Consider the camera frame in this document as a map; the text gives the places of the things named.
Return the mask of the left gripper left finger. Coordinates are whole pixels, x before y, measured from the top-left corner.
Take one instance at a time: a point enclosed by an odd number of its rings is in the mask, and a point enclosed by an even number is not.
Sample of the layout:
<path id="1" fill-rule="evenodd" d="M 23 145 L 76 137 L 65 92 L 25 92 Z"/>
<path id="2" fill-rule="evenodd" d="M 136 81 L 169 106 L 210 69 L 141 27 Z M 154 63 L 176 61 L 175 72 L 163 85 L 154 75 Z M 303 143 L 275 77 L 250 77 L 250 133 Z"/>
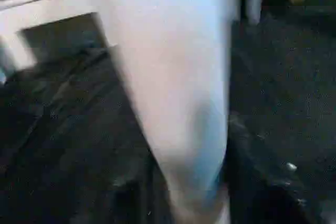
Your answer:
<path id="1" fill-rule="evenodd" d="M 130 182 L 113 198 L 110 223 L 170 223 L 171 212 L 161 174 Z"/>

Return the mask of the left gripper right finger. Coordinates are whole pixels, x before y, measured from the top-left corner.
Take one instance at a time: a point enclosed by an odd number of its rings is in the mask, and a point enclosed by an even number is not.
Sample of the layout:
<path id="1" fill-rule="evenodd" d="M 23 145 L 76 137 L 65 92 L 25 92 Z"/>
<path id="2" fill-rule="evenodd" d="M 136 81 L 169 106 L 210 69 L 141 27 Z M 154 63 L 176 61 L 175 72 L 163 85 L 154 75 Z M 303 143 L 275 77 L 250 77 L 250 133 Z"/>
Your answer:
<path id="1" fill-rule="evenodd" d="M 311 193 L 243 122 L 228 122 L 226 174 L 232 223 L 317 223 Z"/>

